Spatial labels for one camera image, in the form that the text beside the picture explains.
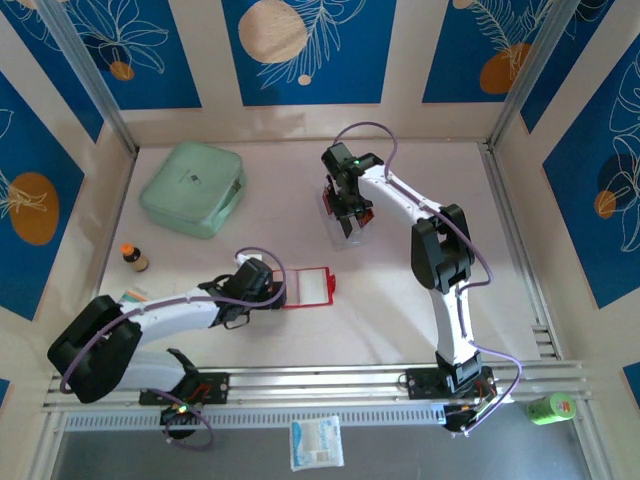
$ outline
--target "beige circle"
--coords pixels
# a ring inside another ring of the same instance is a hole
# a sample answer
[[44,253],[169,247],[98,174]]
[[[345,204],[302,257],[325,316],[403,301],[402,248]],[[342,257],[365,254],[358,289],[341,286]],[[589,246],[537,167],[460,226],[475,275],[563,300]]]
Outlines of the beige circle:
[[452,3],[454,8],[462,10],[463,8],[469,8],[475,1],[476,0],[452,0]]
[[298,77],[298,83],[303,87],[307,86],[311,83],[311,77],[309,75],[300,75]]
[[[18,3],[24,5],[31,10],[36,9],[36,0],[16,0]],[[58,3],[68,2],[69,0],[58,0]]]
[[238,23],[240,43],[260,63],[281,63],[298,55],[307,44],[302,17],[282,0],[254,3]]

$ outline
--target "white packet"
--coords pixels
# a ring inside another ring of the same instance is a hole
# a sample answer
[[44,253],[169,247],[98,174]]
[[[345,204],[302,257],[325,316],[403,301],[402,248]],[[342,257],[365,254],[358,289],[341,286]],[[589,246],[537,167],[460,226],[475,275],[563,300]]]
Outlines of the white packet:
[[291,470],[343,467],[340,417],[301,420],[291,424]]

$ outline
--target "white wall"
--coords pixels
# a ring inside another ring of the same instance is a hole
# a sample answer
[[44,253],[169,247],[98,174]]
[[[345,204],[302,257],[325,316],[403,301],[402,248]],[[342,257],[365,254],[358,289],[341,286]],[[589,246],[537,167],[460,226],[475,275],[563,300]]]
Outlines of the white wall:
[[532,134],[518,119],[497,152],[565,352],[586,360],[610,454],[634,480],[640,411],[622,367],[640,361],[640,291],[597,308],[542,163],[638,34],[640,3],[616,0]]
[[0,45],[0,71],[85,173],[34,321],[0,307],[0,378],[13,385],[0,417],[0,478],[9,480],[30,465],[53,371],[46,351],[91,294],[130,159],[108,127],[93,144],[1,14]]
[[423,105],[450,0],[398,0],[380,105],[243,107],[221,2],[170,0],[202,109],[126,111],[141,145],[331,138],[361,120],[401,137],[486,137],[502,103]]

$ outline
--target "green drink can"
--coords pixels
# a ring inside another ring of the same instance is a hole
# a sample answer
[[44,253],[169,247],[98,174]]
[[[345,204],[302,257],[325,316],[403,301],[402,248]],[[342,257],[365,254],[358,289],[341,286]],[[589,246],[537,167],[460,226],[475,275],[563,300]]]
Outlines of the green drink can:
[[564,422],[575,415],[576,402],[564,393],[554,393],[527,405],[527,416],[536,425]]

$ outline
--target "white table surface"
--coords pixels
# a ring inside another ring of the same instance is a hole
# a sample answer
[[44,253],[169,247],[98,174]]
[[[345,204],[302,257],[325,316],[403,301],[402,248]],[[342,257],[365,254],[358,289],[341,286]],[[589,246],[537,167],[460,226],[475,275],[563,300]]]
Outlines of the white table surface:
[[[349,141],[354,154],[386,158],[390,142]],[[316,195],[326,175],[326,141],[218,145],[240,154],[246,195],[209,240],[153,224],[138,204],[147,179],[169,147],[142,148],[109,255],[101,294],[118,299],[139,286],[152,298],[180,294],[223,273],[248,245],[274,251],[287,268],[329,266],[337,278],[333,306],[252,314],[234,331],[214,328],[175,335],[146,348],[179,348],[199,366],[365,365],[434,361],[437,331],[429,294],[410,269],[410,227],[376,210],[366,246],[335,252]],[[492,265],[496,281],[470,293],[472,327],[481,345],[521,359],[539,359],[531,330],[535,314],[512,263],[475,143],[401,141],[393,171],[425,196],[465,211],[471,238]],[[131,242],[149,258],[135,273],[119,246]],[[472,279],[485,278],[479,262]]]

